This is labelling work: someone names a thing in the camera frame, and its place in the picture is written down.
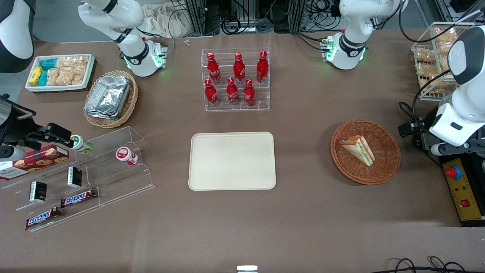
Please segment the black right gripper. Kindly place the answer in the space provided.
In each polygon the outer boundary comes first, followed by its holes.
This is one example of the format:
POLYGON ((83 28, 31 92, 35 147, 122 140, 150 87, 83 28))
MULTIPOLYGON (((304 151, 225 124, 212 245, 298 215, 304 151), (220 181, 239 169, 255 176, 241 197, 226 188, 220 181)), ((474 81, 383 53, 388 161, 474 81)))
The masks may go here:
POLYGON ((9 97, 1 95, 1 144, 37 151, 52 142, 73 147, 71 131, 55 123, 45 126, 45 131, 38 131, 39 126, 33 120, 36 112, 10 101, 9 97))

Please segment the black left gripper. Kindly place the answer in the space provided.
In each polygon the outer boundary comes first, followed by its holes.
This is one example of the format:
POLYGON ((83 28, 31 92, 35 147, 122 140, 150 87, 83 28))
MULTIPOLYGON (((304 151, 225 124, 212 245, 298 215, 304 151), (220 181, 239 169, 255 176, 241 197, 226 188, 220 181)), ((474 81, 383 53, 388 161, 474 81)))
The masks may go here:
MULTIPOLYGON (((419 125, 423 125, 423 120, 408 121, 398 126, 400 137, 406 138, 412 135, 412 145, 420 150, 430 150, 429 134, 421 134, 422 130, 419 125)), ((484 153, 485 139, 469 139, 465 143, 465 152, 467 153, 484 153)))

